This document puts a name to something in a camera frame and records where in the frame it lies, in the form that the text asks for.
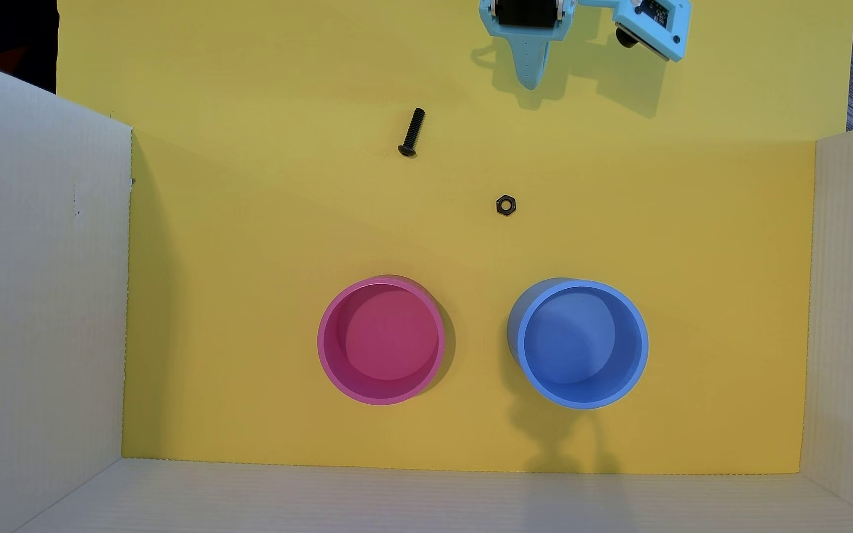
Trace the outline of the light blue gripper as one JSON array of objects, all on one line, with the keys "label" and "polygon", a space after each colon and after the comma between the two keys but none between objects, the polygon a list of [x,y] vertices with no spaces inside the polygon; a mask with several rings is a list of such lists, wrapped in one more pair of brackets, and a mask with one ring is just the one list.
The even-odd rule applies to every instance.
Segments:
[{"label": "light blue gripper", "polygon": [[515,75],[527,90],[539,87],[550,41],[562,41],[575,17],[576,1],[480,1],[480,20],[492,37],[510,39]]}]

